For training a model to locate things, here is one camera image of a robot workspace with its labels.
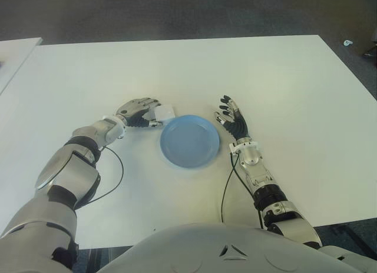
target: small white object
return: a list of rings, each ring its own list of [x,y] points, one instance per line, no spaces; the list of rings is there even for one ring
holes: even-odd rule
[[[173,106],[171,104],[164,104],[154,108],[154,116],[156,121],[162,122],[166,125],[170,120],[176,117]]]
[[[353,42],[350,41],[349,39],[346,39],[344,42],[343,42],[344,46],[349,46],[349,45],[352,45]]]

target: blue plate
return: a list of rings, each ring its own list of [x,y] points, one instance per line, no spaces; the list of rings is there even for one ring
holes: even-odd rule
[[[219,150],[220,139],[211,122],[195,115],[173,119],[163,130],[160,146],[172,163],[194,168],[210,162]]]

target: black joint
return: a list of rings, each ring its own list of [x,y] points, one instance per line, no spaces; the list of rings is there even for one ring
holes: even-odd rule
[[[73,265],[77,262],[78,245],[71,240],[68,249],[56,248],[52,253],[52,260],[59,262],[68,269],[72,269]]]
[[[287,212],[287,213],[275,215],[272,212],[272,210],[268,210],[266,215],[263,217],[263,220],[264,220],[264,225],[266,227],[269,227],[273,223],[291,220],[291,219],[295,219],[295,218],[300,218],[300,215],[295,213],[295,212]]]
[[[69,190],[58,185],[53,185],[49,189],[47,196],[48,201],[59,202],[60,204],[64,204],[74,210],[74,205],[77,199],[75,195]]]
[[[65,232],[68,236],[70,236],[72,238],[72,235],[68,232],[68,230],[65,229],[61,225],[58,225],[58,224],[55,224],[55,223],[51,223],[51,222],[47,222],[46,226],[49,227],[49,228],[58,229],[58,230],[60,230],[62,232]]]
[[[286,201],[287,198],[278,185],[265,185],[254,193],[254,206],[259,211],[279,201]]]
[[[24,229],[24,228],[25,228],[25,225],[18,226],[18,227],[16,227],[15,229],[13,229],[13,230],[10,232],[10,234],[11,234],[11,233],[14,233],[14,232],[17,232],[17,231],[19,231],[19,230],[22,230],[22,229]]]
[[[90,200],[94,197],[95,192],[97,191],[97,188],[98,188],[100,182],[101,182],[101,177],[100,177],[100,175],[98,175],[97,180],[95,180],[95,182],[94,182],[93,186],[90,188],[90,190],[84,195],[84,197],[79,202],[77,202],[77,204],[75,205],[75,209],[79,209],[79,208],[85,206],[85,204],[87,204],[88,202],[90,202]]]
[[[311,248],[314,248],[314,249],[319,249],[320,248],[320,245],[317,242],[304,242],[304,245],[307,245],[307,246],[309,246]]]
[[[283,232],[275,224],[268,226],[267,231],[283,236]]]
[[[75,136],[71,138],[65,145],[70,145],[70,144],[77,144],[77,145],[82,145],[83,147],[86,147],[89,149],[93,156],[94,160],[97,162],[101,156],[101,151],[98,149],[97,143],[92,139],[89,138],[88,136]]]

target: gray carpet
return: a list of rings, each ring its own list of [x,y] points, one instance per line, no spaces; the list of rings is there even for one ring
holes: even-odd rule
[[[377,0],[0,0],[0,40],[42,44],[318,34],[377,98],[373,46]],[[350,39],[353,45],[343,46]],[[376,251],[377,220],[349,224]],[[325,245],[364,254],[339,228],[319,227]],[[87,251],[75,272],[85,272]],[[102,265],[108,260],[102,256]]]

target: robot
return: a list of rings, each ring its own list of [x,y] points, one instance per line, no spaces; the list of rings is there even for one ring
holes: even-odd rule
[[[377,272],[377,262],[370,258],[322,246],[314,228],[264,167],[236,103],[228,96],[221,101],[223,114],[214,116],[236,140],[230,144],[232,172],[254,199],[265,229],[224,223],[166,229],[99,272]],[[33,199],[2,233],[0,272],[71,272],[78,255],[75,210],[91,201],[101,181],[95,168],[101,149],[122,138],[127,126],[161,126],[143,118],[158,105],[156,99],[134,99],[113,116],[73,132],[40,173]]]

